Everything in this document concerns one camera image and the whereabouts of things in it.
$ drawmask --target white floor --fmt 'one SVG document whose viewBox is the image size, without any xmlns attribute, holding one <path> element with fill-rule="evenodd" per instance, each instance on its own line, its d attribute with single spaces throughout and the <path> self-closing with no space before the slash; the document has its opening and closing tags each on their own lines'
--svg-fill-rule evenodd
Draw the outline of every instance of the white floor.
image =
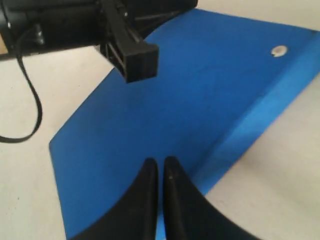
<svg viewBox="0 0 320 240">
<path fill-rule="evenodd" d="M 199 6 L 320 30 L 319 0 L 199 0 Z M 64 240 L 48 143 L 111 66 L 91 47 L 29 57 L 25 65 L 44 120 L 30 141 L 0 144 L 0 239 Z M 15 61 L 0 63 L 0 84 L 0 133 L 27 134 L 36 109 Z M 319 103 L 320 76 L 207 196 L 263 239 L 320 239 Z"/>
</svg>

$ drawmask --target blue surface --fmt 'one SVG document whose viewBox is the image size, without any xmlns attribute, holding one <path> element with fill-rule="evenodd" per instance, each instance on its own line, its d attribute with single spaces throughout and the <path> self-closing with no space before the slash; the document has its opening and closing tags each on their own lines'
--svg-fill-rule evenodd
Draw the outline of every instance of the blue surface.
<svg viewBox="0 0 320 240">
<path fill-rule="evenodd" d="M 192 10 L 157 29 L 158 77 L 116 70 L 50 143 L 68 238 L 122 196 L 147 157 L 179 158 L 205 194 L 320 71 L 320 34 Z M 279 58 L 271 49 L 286 45 Z M 157 239 L 163 239 L 159 213 Z"/>
</svg>

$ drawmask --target metal screw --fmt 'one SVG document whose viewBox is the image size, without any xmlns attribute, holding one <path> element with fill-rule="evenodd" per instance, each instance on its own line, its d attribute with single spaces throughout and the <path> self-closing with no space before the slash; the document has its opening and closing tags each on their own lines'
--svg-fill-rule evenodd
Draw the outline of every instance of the metal screw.
<svg viewBox="0 0 320 240">
<path fill-rule="evenodd" d="M 275 58 L 279 58 L 279 57 L 286 55 L 287 52 L 288 52 L 287 46 L 279 45 L 279 46 L 276 46 L 275 48 L 272 49 L 271 54 Z"/>
</svg>

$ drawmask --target black wire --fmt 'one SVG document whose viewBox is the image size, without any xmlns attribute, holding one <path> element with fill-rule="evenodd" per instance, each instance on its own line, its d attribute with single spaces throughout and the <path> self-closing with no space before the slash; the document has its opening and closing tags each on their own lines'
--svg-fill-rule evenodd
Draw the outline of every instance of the black wire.
<svg viewBox="0 0 320 240">
<path fill-rule="evenodd" d="M 25 77 L 25 80 L 27 81 L 29 88 L 33 94 L 34 100 L 35 100 L 35 104 L 36 104 L 36 108 L 37 108 L 37 119 L 36 119 L 36 123 L 34 125 L 33 131 L 24 137 L 20 137 L 20 138 L 10 138 L 10 137 L 4 137 L 4 136 L 0 136 L 0 143 L 6 143 L 6 144 L 18 144 L 18 143 L 22 143 L 25 142 L 27 140 L 29 140 L 40 128 L 42 119 L 43 119 L 43 109 L 42 109 L 42 104 L 40 101 L 40 98 L 38 96 L 38 93 L 35 89 L 35 87 L 33 86 L 32 82 L 29 79 L 29 76 L 27 74 L 24 62 L 23 62 L 23 56 L 22 56 L 22 49 L 23 49 L 23 44 L 25 43 L 25 41 L 27 41 L 27 37 L 30 33 L 34 32 L 36 30 L 36 25 L 34 25 L 33 27 L 31 27 L 30 29 L 28 29 L 27 31 L 25 31 L 20 37 L 19 39 L 16 41 L 15 44 L 15 54 L 16 54 L 16 60 L 18 62 L 18 65 Z"/>
</svg>

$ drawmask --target black mount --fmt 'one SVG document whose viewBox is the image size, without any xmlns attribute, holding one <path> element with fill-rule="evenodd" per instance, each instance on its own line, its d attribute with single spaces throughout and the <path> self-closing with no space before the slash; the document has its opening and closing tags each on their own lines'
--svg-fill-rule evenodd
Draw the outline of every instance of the black mount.
<svg viewBox="0 0 320 240">
<path fill-rule="evenodd" d="M 100 45 L 128 83 L 155 77 L 159 48 L 144 38 L 198 0 L 0 0 L 0 35 L 15 57 L 19 36 L 37 24 L 22 54 Z"/>
</svg>

